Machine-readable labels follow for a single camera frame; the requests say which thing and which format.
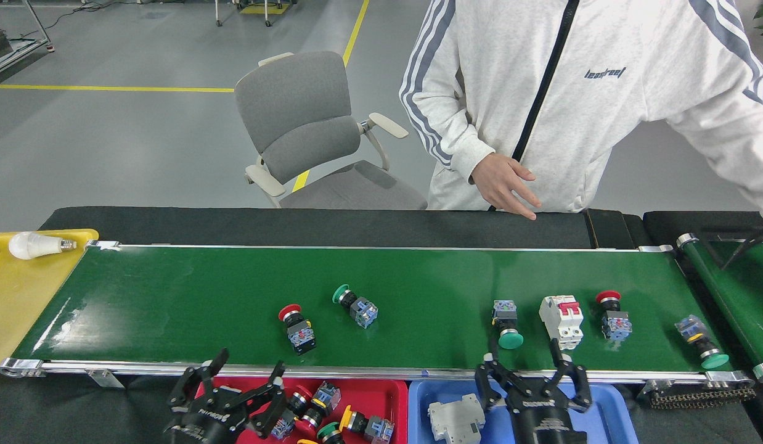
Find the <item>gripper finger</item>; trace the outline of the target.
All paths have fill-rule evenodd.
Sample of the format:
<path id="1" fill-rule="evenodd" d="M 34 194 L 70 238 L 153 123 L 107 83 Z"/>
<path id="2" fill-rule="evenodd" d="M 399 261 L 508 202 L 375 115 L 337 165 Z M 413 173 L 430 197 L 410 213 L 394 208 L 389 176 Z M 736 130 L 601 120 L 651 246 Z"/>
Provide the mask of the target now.
<path id="1" fill-rule="evenodd" d="M 249 428 L 261 439 L 266 439 L 277 424 L 287 407 L 284 383 L 282 380 L 286 366 L 278 362 L 264 386 L 254 391 L 249 402 Z"/>
<path id="2" fill-rule="evenodd" d="M 483 355 L 483 362 L 475 368 L 474 379 L 484 411 L 503 402 L 510 411 L 514 402 L 523 398 L 523 380 L 513 371 L 508 370 L 492 352 Z M 491 379 L 496 381 L 504 394 L 493 390 Z"/>
<path id="3" fill-rule="evenodd" d="M 586 413 L 592 405 L 590 384 L 584 366 L 577 366 L 571 357 L 562 352 L 559 341 L 551 339 L 549 345 L 555 366 L 555 374 L 545 383 L 545 398 L 554 401 L 556 407 L 572 409 L 579 413 Z M 571 398 L 558 389 L 557 385 L 562 378 L 568 376 L 573 383 L 575 395 Z"/>
<path id="4" fill-rule="evenodd" d="M 229 351 L 222 348 L 213 360 L 205 361 L 200 368 L 187 368 L 174 385 L 167 397 L 167 405 L 174 413 L 184 413 L 188 410 L 199 385 L 206 386 L 206 391 L 213 389 L 213 379 L 226 365 Z"/>

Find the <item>person's right hand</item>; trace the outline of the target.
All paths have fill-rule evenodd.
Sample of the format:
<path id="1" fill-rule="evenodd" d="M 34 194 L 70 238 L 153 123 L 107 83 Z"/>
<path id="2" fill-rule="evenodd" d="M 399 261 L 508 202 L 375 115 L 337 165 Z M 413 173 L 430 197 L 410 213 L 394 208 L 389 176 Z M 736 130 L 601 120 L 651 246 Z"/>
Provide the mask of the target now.
<path id="1" fill-rule="evenodd" d="M 541 207 L 541 202 L 526 185 L 536 180 L 536 175 L 518 161 L 502 154 L 488 154 L 474 167 L 471 178 L 489 205 L 536 219 L 532 208 Z"/>

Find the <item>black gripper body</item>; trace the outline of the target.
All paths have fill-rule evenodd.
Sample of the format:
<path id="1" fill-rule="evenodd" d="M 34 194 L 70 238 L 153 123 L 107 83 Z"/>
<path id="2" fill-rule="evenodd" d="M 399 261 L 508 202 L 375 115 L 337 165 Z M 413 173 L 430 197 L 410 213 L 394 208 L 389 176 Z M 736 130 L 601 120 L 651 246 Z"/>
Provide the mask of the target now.
<path id="1" fill-rule="evenodd" d="M 512 390 L 511 421 L 516 443 L 587 443 L 587 433 L 573 429 L 568 397 L 557 388 L 531 390 L 531 396 Z"/>
<path id="2" fill-rule="evenodd" d="M 179 391 L 168 396 L 174 418 L 165 429 L 171 443 L 235 443 L 244 432 L 255 433 L 247 402 L 253 392 L 231 387 L 208 390 L 200 397 Z"/>

